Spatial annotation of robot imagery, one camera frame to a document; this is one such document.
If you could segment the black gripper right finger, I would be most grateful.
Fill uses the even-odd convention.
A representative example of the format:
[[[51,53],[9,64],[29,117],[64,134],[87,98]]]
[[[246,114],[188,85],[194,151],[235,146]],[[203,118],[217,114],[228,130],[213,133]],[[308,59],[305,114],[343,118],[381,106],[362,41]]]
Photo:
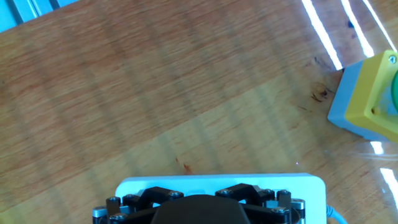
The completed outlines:
[[[286,189],[260,189],[256,185],[237,184],[215,192],[215,195],[237,201],[250,223],[305,224],[305,201],[293,198]]]

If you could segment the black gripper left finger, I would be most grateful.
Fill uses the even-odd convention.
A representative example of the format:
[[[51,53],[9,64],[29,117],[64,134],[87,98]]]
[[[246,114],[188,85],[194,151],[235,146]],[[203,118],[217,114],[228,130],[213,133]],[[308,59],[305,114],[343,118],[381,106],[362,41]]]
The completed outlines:
[[[150,223],[162,203],[183,197],[182,192],[162,187],[145,189],[140,196],[112,196],[106,199],[106,205],[92,209],[92,224]]]

